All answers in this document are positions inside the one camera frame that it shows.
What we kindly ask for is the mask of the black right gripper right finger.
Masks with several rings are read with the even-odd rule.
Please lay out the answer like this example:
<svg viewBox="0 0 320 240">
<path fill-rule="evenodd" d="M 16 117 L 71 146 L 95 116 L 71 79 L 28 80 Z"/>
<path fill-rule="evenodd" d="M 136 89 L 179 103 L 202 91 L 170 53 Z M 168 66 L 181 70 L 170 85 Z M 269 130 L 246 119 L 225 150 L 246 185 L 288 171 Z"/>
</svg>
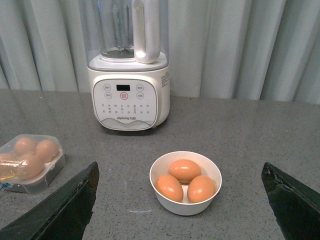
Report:
<svg viewBox="0 0 320 240">
<path fill-rule="evenodd" d="M 269 162 L 261 179 L 286 240 L 320 238 L 320 194 Z"/>
</svg>

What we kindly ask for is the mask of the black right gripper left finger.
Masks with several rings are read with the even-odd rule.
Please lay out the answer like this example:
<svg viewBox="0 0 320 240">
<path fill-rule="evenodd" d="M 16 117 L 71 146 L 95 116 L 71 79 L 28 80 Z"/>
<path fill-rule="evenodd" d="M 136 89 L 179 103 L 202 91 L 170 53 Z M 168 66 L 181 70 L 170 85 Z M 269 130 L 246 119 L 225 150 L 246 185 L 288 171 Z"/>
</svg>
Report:
<svg viewBox="0 0 320 240">
<path fill-rule="evenodd" d="M 2 240 L 81 240 L 92 217 L 100 172 L 92 162 L 0 231 Z"/>
</svg>

